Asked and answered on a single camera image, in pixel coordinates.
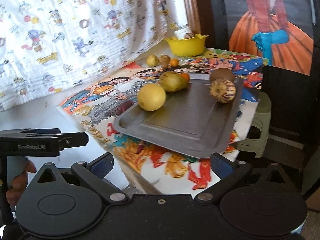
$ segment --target concrete floor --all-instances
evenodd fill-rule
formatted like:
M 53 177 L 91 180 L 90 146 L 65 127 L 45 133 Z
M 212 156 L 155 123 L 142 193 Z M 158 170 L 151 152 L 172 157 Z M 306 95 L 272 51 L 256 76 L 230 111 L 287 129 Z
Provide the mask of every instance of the concrete floor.
M 319 240 L 320 236 L 320 213 L 308 211 L 306 223 L 301 235 L 305 240 Z

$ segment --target lemon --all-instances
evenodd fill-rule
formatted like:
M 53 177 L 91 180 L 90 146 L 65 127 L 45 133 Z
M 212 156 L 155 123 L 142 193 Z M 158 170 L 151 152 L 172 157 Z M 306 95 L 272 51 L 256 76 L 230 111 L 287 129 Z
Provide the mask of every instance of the lemon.
M 150 55 L 147 57 L 146 63 L 149 67 L 155 67 L 159 64 L 159 60 L 156 55 Z
M 164 105 L 166 96 L 162 86 L 150 83 L 139 90 L 138 104 L 146 111 L 155 111 Z

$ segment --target white jar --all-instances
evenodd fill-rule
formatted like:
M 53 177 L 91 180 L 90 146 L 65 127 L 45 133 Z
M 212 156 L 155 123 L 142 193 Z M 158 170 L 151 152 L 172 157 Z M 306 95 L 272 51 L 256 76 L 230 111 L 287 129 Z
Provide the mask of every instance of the white jar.
M 192 33 L 191 28 L 189 27 L 189 25 L 183 25 L 181 26 L 178 30 L 176 30 L 174 32 L 174 34 L 176 35 L 178 40 L 182 40 L 184 39 L 184 35 L 186 33 Z

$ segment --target table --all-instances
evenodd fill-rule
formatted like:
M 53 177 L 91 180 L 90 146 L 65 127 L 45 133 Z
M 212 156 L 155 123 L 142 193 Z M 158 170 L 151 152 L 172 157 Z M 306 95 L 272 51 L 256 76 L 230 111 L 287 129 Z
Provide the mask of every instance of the table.
M 250 129 L 265 59 L 248 54 L 206 49 L 193 58 L 179 58 L 177 72 L 210 73 L 227 67 L 244 79 L 238 116 L 230 135 L 230 145 L 221 153 L 234 161 L 238 151 L 233 143 L 244 140 Z M 162 70 L 147 68 L 133 62 L 97 82 L 95 85 L 66 98 L 59 109 L 91 133 L 119 161 L 129 182 L 144 193 L 196 195 L 220 179 L 211 171 L 209 159 L 195 159 L 171 152 L 114 130 L 112 123 L 136 102 L 138 90 L 149 82 L 157 82 Z

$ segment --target yellow plastic bowl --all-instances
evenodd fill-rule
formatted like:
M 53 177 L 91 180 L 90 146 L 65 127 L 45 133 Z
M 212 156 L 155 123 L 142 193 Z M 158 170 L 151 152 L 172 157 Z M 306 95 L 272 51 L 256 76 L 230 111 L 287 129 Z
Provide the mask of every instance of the yellow plastic bowl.
M 175 37 L 165 39 L 171 52 L 178 57 L 193 57 L 204 52 L 204 42 L 208 35 L 196 34 L 190 39 L 177 40 Z

